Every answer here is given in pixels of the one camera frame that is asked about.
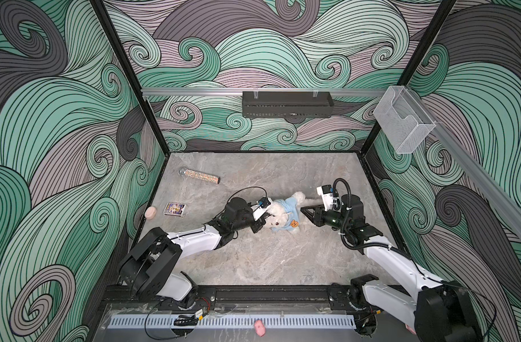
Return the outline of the light blue fleece hoodie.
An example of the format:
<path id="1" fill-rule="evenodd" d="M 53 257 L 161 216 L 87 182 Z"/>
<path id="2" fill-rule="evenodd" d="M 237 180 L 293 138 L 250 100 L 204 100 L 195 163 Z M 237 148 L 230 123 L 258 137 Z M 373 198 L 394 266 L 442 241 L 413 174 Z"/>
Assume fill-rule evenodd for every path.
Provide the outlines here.
<path id="1" fill-rule="evenodd" d="M 300 200 L 293 196 L 287 199 L 275 199 L 268 207 L 269 217 L 266 225 L 273 232 L 294 231 L 300 226 L 298 206 Z"/>

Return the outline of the white teddy bear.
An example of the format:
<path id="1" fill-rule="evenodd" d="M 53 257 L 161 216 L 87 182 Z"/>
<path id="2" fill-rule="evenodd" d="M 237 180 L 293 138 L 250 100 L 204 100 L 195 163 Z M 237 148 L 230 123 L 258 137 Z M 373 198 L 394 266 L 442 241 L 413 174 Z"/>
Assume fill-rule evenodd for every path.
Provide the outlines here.
<path id="1" fill-rule="evenodd" d="M 275 199 L 268 207 L 265 227 L 273 232 L 299 231 L 300 224 L 306 220 L 300 209 L 321 204 L 321 199 L 309 199 L 303 192 L 295 192 L 287 199 Z"/>

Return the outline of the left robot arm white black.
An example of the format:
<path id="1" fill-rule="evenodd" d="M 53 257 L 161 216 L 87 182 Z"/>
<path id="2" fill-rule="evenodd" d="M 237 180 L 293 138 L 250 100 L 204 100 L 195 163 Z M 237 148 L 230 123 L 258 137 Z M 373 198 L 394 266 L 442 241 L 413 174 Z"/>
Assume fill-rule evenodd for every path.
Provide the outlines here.
<path id="1" fill-rule="evenodd" d="M 180 259 L 226 246 L 242 229 L 258 232 L 269 216 L 272 200 L 261 198 L 255 205 L 242 198 L 230 199 L 219 215 L 199 229 L 165 232 L 151 229 L 118 265 L 120 278 L 132 296 L 146 301 L 156 297 L 172 299 L 189 306 L 194 301 L 196 284 L 174 268 Z"/>

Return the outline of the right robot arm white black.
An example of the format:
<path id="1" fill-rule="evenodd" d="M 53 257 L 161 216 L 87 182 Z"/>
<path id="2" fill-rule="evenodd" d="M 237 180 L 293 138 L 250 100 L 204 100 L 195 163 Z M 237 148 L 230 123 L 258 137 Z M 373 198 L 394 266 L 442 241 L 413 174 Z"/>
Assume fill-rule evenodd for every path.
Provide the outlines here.
<path id="1" fill-rule="evenodd" d="M 321 205 L 300 211 L 316 226 L 335 229 L 350 250 L 359 251 L 380 265 L 397 286 L 368 275 L 353 279 L 353 303 L 380 308 L 408 326 L 420 341 L 482 341 L 469 289 L 447 282 L 422 268 L 391 244 L 379 229 L 368 224 L 356 195 L 335 200 L 322 196 Z"/>

